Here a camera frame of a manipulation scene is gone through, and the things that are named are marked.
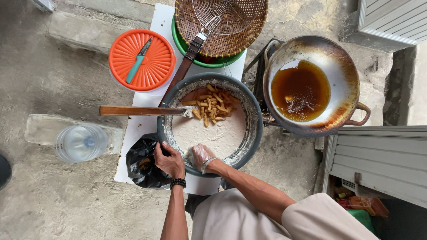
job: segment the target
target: beaded bracelet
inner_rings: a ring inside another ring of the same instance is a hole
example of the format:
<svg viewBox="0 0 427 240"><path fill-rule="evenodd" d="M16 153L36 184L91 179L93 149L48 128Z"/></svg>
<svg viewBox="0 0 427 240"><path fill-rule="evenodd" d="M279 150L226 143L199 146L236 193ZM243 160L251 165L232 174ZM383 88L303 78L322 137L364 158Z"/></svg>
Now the beaded bracelet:
<svg viewBox="0 0 427 240"><path fill-rule="evenodd" d="M185 183L185 179L173 179L172 182L170 183L170 189L172 190L172 187L174 185L181 185L184 188L187 187L187 184Z"/></svg>

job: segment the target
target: woven bamboo tray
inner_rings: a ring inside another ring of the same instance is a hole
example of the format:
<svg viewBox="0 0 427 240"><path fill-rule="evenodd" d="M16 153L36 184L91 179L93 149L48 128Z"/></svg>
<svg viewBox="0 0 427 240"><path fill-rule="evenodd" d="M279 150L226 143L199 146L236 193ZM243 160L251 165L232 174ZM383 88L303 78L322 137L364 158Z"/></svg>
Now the woven bamboo tray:
<svg viewBox="0 0 427 240"><path fill-rule="evenodd" d="M257 39L266 22L268 1L262 5L259 15L243 31L232 35L211 33L202 46L200 54L205 57L223 58L236 55L248 48ZM175 1L175 24L182 39L189 46L202 29L194 13L192 0Z"/></svg>

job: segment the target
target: plastic glove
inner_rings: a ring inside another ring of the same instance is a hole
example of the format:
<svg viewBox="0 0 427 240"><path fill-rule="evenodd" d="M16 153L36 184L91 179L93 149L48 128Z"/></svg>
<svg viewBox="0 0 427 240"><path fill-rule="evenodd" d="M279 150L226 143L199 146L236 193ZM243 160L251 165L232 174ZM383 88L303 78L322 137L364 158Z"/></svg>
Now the plastic glove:
<svg viewBox="0 0 427 240"><path fill-rule="evenodd" d="M194 147L190 147L188 152L190 154L191 165L194 167L194 169L202 172L202 174L206 173L206 166L212 160L217 158L207 146L201 143L195 145Z"/></svg>

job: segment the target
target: black plastic bag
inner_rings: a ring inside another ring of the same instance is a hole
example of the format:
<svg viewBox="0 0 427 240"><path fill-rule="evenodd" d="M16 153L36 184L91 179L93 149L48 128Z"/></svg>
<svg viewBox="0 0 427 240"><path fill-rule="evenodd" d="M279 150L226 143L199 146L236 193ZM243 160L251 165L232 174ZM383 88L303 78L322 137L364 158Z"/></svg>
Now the black plastic bag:
<svg viewBox="0 0 427 240"><path fill-rule="evenodd" d="M168 189L172 178L155 165L154 148L157 142L158 134L148 133L129 149L126 154L128 177L143 188ZM162 147L161 150L163 155L170 156Z"/></svg>

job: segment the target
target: orange plastic lid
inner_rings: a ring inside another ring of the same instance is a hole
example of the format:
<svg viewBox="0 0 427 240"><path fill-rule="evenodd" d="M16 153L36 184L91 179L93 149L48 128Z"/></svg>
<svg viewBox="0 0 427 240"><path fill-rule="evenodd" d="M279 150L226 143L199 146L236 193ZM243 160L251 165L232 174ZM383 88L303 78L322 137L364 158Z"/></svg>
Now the orange plastic lid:
<svg viewBox="0 0 427 240"><path fill-rule="evenodd" d="M153 40L138 71L130 83L126 77L136 62L144 44ZM113 43L108 57L111 73L123 86L135 91L148 91L162 86L172 75L176 57L170 43L160 34L134 29L120 35Z"/></svg>

